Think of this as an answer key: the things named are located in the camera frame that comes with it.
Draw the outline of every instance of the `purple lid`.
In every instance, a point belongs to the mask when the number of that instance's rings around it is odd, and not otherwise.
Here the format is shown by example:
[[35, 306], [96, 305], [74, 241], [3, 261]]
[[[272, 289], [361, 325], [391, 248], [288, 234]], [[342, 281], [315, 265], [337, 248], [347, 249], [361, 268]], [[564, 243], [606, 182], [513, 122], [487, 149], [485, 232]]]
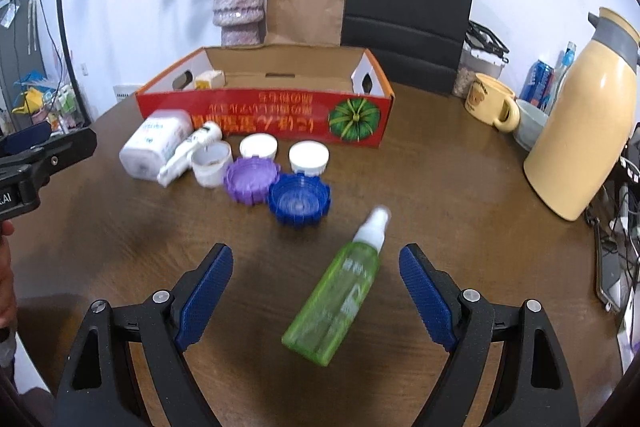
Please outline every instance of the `purple lid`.
[[225, 188], [238, 203], [264, 203], [279, 177], [280, 166], [269, 158], [238, 158], [226, 170]]

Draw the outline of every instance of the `brown paper bag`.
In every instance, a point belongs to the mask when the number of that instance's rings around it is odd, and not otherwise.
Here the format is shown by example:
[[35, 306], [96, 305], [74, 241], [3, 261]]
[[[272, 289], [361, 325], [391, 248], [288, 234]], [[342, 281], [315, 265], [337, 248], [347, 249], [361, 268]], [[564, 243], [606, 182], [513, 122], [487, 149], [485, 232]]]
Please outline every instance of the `brown paper bag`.
[[268, 44], [340, 45], [344, 0], [267, 0]]

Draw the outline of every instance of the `yellow thermos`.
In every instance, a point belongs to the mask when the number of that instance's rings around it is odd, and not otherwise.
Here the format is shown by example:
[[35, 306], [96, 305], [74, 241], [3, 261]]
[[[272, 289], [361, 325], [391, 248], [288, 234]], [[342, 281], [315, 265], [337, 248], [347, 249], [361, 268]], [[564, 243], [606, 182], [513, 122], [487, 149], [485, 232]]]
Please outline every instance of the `yellow thermos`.
[[569, 68], [545, 128], [524, 162], [533, 190], [574, 221], [605, 182], [634, 126], [640, 36], [607, 8]]

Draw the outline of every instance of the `green spray bottle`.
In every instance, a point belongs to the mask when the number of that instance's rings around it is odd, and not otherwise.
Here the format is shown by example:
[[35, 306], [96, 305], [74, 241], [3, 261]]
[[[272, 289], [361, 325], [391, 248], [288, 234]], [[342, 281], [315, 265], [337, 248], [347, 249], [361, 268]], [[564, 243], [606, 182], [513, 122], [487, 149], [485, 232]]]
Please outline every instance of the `green spray bottle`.
[[386, 206], [377, 206], [340, 249], [282, 337], [285, 346], [318, 365], [331, 362], [378, 273], [390, 218]]

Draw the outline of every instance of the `yellow mug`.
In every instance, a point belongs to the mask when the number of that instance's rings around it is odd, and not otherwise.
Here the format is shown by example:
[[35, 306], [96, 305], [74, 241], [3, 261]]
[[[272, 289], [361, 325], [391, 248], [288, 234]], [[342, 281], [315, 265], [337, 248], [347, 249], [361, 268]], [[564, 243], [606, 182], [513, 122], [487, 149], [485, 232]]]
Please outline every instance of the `yellow mug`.
[[520, 108], [512, 89], [487, 74], [476, 73], [466, 97], [465, 108], [472, 117], [493, 125], [498, 131], [511, 132], [520, 123]]

